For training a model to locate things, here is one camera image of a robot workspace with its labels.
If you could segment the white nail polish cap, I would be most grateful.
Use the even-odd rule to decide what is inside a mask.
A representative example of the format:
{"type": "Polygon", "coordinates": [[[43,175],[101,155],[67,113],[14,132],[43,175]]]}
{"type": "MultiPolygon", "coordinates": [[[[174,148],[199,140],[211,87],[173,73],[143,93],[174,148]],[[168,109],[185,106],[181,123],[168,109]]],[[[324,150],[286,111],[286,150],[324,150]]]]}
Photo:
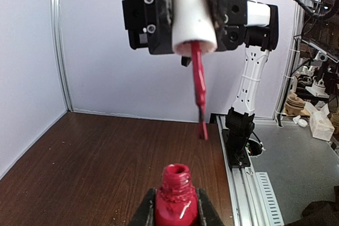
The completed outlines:
{"type": "Polygon", "coordinates": [[[208,139],[204,119],[206,113],[206,85],[202,56],[217,48],[207,0],[173,0],[173,52],[192,60],[195,103],[199,110],[199,138],[208,139]]]}

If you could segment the white tissue box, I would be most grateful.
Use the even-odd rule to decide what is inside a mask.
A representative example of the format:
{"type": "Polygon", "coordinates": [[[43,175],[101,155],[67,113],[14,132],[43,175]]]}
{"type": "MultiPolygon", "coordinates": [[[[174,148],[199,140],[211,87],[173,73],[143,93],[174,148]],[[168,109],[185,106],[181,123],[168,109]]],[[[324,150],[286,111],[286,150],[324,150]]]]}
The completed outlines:
{"type": "Polygon", "coordinates": [[[314,111],[310,116],[309,125],[314,138],[324,141],[331,140],[335,128],[323,112],[314,111]]]}

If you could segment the right round circuit board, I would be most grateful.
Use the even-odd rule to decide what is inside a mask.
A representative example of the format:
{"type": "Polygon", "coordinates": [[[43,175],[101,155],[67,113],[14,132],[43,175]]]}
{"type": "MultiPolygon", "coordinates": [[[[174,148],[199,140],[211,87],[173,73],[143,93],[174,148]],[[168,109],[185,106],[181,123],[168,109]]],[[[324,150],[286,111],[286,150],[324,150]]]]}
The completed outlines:
{"type": "Polygon", "coordinates": [[[252,139],[248,140],[246,144],[246,150],[247,150],[248,155],[252,157],[259,156],[265,151],[262,142],[258,142],[252,139]]]}

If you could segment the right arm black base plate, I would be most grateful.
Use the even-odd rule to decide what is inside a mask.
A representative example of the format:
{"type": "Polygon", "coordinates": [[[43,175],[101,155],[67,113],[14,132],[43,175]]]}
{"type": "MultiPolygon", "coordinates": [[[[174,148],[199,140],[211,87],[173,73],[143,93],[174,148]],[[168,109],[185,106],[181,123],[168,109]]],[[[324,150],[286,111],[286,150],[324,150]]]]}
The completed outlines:
{"type": "Polygon", "coordinates": [[[223,144],[225,145],[227,163],[230,169],[245,168],[251,166],[245,144],[238,141],[228,128],[222,129],[223,144]]]}

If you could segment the black sleeved forearm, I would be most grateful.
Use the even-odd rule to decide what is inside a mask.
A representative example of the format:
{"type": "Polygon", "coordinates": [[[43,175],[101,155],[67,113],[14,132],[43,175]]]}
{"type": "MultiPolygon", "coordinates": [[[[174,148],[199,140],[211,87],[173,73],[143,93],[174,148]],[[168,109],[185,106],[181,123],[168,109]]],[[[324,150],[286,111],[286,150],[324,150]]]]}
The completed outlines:
{"type": "Polygon", "coordinates": [[[300,220],[287,225],[338,226],[338,203],[331,201],[311,202],[302,211],[302,218],[300,220]]]}

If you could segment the aluminium front frame rail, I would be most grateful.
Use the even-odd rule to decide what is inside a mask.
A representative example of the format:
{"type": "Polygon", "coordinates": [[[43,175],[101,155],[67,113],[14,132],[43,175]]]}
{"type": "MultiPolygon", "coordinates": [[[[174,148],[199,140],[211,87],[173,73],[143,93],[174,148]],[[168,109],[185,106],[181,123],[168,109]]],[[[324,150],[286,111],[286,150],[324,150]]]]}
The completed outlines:
{"type": "Polygon", "coordinates": [[[286,225],[311,202],[335,199],[338,155],[330,142],[289,119],[256,120],[254,132],[263,153],[247,167],[226,167],[235,225],[286,225]]]}

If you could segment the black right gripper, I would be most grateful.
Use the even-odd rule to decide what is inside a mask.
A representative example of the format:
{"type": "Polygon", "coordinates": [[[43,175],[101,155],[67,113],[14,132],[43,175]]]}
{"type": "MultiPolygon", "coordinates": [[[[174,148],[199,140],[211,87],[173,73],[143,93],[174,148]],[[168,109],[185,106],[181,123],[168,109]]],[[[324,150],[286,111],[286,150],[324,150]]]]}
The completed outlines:
{"type": "MultiPolygon", "coordinates": [[[[207,0],[217,37],[217,51],[243,44],[247,0],[207,0]]],[[[125,29],[134,50],[152,55],[172,54],[173,0],[122,0],[125,29]]]]}

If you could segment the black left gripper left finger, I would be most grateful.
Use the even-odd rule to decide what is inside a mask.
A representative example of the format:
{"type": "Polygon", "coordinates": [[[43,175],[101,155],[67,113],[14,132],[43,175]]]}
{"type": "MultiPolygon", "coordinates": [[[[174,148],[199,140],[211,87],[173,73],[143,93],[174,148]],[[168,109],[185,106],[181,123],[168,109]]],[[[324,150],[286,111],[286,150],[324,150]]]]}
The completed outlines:
{"type": "Polygon", "coordinates": [[[128,223],[128,226],[154,226],[155,225],[155,197],[156,189],[150,188],[137,210],[128,223]]]}

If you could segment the red nail polish bottle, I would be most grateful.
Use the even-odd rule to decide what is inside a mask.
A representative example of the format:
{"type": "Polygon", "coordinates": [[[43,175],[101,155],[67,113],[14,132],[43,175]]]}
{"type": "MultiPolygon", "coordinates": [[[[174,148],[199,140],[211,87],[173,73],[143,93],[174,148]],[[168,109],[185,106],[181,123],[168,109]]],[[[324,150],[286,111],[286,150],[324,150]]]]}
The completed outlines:
{"type": "Polygon", "coordinates": [[[187,165],[170,164],[164,168],[155,197],[155,224],[198,224],[198,196],[187,165]]]}

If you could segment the left aluminium corner post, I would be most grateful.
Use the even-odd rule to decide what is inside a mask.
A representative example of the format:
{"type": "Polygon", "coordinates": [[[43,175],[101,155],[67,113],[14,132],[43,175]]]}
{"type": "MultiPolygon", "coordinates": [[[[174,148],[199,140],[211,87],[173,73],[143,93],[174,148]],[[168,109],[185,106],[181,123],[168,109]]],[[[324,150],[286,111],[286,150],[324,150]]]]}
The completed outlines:
{"type": "Polygon", "coordinates": [[[50,0],[51,30],[57,71],[66,110],[73,111],[73,104],[66,72],[64,43],[61,29],[61,0],[50,0]]]}

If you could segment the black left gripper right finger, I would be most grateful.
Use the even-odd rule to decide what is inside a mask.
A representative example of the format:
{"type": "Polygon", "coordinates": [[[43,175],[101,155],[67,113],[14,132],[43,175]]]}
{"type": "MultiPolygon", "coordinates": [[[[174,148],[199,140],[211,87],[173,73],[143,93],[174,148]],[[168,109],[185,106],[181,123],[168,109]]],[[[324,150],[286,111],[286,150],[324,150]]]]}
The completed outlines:
{"type": "Polygon", "coordinates": [[[219,214],[213,206],[207,192],[202,188],[196,189],[198,197],[199,226],[224,226],[219,214]]]}

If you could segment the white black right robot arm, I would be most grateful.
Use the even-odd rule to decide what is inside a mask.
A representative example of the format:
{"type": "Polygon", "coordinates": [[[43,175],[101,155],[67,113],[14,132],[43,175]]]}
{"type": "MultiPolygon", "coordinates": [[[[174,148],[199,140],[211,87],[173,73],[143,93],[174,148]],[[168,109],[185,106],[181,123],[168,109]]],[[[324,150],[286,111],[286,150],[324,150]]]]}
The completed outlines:
{"type": "Polygon", "coordinates": [[[243,45],[245,59],[239,89],[223,131],[230,168],[245,168],[259,155],[251,139],[255,97],[264,65],[279,38],[278,7],[250,0],[122,0],[130,47],[152,55],[176,54],[193,68],[200,135],[206,138],[206,86],[202,56],[243,45]]]}

